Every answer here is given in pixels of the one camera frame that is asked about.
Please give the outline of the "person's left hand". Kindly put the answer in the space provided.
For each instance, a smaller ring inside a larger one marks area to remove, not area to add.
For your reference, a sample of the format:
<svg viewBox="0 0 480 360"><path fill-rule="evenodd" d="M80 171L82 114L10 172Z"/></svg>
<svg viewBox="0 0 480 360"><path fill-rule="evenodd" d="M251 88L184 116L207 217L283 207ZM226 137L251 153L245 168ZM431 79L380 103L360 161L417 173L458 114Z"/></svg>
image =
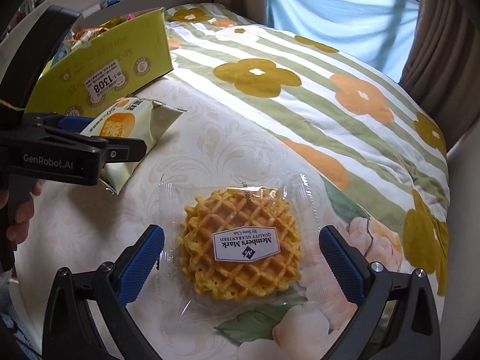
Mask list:
<svg viewBox="0 0 480 360"><path fill-rule="evenodd" d="M35 214L34 197L41 195L42 181L38 180L32 188L28 199L18 205L15 222L7 228L7 238L17 245L23 243L29 234L30 219Z"/></svg>

